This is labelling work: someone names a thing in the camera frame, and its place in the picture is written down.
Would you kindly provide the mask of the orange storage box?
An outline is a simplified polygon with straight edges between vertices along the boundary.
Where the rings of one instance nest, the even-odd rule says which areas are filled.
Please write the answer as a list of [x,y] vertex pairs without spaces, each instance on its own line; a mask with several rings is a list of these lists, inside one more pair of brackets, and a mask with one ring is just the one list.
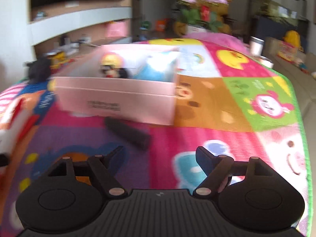
[[165,32],[168,28],[168,18],[159,19],[155,22],[155,31],[157,32]]

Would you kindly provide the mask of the green watermelon ball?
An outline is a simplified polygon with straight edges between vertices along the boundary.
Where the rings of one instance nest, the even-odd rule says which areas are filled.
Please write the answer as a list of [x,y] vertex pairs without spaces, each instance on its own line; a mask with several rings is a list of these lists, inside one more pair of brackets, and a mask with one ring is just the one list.
[[140,30],[141,31],[149,31],[151,29],[151,22],[145,20],[141,22]]

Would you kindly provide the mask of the white thermos cup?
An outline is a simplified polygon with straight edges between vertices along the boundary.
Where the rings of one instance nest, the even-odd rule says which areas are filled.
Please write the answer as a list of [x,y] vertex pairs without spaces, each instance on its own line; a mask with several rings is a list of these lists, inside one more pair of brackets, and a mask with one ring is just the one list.
[[264,43],[264,40],[251,36],[249,42],[250,54],[254,56],[260,56],[262,53]]

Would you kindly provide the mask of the glass fish tank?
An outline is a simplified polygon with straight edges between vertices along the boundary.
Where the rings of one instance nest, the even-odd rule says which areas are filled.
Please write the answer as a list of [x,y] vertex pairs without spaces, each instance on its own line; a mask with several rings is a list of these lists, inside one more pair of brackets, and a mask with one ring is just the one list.
[[308,45],[309,20],[306,0],[251,0],[250,36],[283,39],[296,31],[303,49]]

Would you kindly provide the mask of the white blue medicine box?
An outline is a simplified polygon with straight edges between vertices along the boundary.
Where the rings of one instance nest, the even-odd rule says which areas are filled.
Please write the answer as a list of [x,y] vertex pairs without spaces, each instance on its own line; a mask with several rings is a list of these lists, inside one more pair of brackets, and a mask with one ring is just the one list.
[[176,74],[179,51],[164,51],[147,56],[142,66],[133,75],[135,80],[173,82]]

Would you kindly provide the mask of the white wifi router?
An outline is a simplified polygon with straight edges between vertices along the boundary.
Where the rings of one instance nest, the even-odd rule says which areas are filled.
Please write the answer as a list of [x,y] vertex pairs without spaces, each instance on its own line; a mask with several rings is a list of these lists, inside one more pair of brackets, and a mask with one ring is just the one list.
[[90,42],[91,38],[85,35],[81,36],[75,41],[71,41],[68,36],[63,35],[58,43],[54,43],[54,48],[44,55],[47,57],[51,57],[59,53],[65,53],[66,57],[69,57],[78,53],[81,45],[90,44]]

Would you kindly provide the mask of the yellow kids backpack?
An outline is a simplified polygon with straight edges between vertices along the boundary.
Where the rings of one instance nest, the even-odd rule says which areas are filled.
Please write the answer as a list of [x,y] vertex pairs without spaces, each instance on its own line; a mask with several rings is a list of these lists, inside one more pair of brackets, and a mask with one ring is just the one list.
[[301,49],[299,33],[294,30],[287,31],[283,40],[279,42],[277,56],[292,63],[296,58],[297,51]]

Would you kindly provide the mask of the black plush toy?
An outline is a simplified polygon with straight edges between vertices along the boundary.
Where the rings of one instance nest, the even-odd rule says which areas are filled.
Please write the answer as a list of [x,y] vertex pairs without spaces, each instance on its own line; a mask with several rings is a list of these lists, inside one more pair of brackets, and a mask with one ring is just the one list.
[[51,60],[41,57],[33,62],[25,62],[28,68],[27,78],[29,84],[45,82],[51,76]]

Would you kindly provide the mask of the red cap figurine keychain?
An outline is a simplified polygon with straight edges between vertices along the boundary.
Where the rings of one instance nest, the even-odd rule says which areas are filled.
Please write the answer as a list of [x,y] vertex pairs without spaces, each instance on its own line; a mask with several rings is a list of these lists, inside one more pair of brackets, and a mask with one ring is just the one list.
[[100,72],[104,78],[128,79],[130,74],[124,67],[123,59],[116,53],[105,53],[101,58]]

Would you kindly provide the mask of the white wall shelf unit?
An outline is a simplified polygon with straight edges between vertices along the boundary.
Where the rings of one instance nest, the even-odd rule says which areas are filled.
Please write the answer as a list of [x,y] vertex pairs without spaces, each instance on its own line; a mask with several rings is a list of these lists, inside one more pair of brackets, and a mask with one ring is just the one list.
[[36,59],[34,46],[81,28],[132,17],[132,0],[86,1],[77,7],[47,9],[47,18],[31,21],[29,0],[1,0],[1,86],[25,75],[24,62]]

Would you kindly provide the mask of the pink gift bag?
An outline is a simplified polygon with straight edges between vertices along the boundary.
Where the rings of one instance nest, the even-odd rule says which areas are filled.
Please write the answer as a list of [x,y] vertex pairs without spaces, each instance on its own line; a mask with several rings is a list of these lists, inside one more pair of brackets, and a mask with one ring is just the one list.
[[126,20],[108,22],[105,24],[106,38],[124,38],[129,36],[129,22]]

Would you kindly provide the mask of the pink cardboard box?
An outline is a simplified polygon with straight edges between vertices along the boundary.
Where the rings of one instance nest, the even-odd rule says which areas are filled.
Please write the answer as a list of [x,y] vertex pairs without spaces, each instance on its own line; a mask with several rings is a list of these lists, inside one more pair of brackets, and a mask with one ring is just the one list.
[[[130,43],[96,48],[53,77],[54,92],[60,108],[92,116],[172,125],[176,106],[177,69],[173,82],[132,78],[147,56],[164,51],[179,51],[179,47]],[[120,55],[130,78],[104,78],[100,72],[100,63],[105,53]]]

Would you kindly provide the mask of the colourful cartoon play mat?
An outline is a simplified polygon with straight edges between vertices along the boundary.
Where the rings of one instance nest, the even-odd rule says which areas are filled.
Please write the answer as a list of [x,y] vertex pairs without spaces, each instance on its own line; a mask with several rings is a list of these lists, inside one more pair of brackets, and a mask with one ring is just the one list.
[[[24,96],[40,116],[15,146],[9,165],[1,167],[1,236],[310,236],[311,166],[291,82],[244,50],[215,42],[212,35],[141,44],[172,45],[181,53],[172,125],[113,117],[148,133],[147,150],[109,131],[105,116],[62,110],[54,92],[57,73],[45,82],[21,82],[1,94],[10,98],[1,109],[1,121],[4,113],[10,114],[9,106]],[[76,230],[23,227],[16,201],[31,183],[63,157],[80,162],[105,156],[118,146],[126,151],[115,174],[127,191],[125,198],[109,201],[94,220]],[[193,191],[206,178],[196,161],[199,146],[235,161],[261,158],[302,195],[305,210],[297,227],[283,232],[245,230],[225,219],[214,201],[195,197]]]

